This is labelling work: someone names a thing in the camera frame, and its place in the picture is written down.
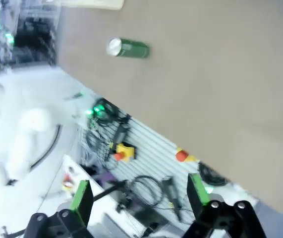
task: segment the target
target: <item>screw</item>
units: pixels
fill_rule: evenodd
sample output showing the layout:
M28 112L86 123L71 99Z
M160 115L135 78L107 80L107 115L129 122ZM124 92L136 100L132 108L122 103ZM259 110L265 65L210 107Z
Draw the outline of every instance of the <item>screw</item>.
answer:
M218 202L212 202L211 206L213 208L218 208L219 207L219 203Z
M240 202L240 203L238 204L238 207L239 207L240 209L244 209L246 206L245 206L244 203Z
M63 213L62 213L62 216L63 216L63 217L67 217L67 215L68 215L68 212L63 212Z

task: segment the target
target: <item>beige object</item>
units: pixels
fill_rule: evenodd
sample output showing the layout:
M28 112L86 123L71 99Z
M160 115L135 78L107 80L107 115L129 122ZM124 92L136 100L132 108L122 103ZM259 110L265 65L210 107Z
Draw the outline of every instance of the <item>beige object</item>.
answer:
M60 3L67 7L90 7L109 10L120 10L124 0L43 0L43 3Z
M283 1L128 0L63 18L66 72L283 211ZM113 37L150 57L108 56Z

